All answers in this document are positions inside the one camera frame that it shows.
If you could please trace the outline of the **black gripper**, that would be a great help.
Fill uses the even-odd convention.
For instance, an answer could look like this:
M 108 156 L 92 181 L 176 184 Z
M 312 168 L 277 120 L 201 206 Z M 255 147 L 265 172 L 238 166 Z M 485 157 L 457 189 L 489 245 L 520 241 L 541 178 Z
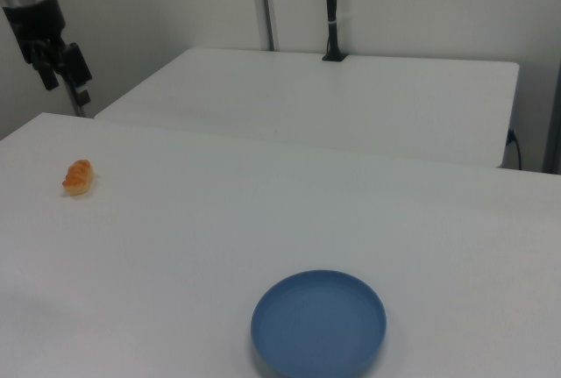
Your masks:
M 15 8 L 3 7 L 3 10 L 25 62 L 33 64 L 43 54 L 54 67 L 61 68 L 65 63 L 66 82 L 75 103 L 90 103 L 86 85 L 92 80 L 92 75 L 79 46 L 75 43 L 66 46 L 61 37 L 66 22 L 58 0 L 43 0 Z M 40 62 L 37 71 L 46 90 L 59 87 L 50 64 Z

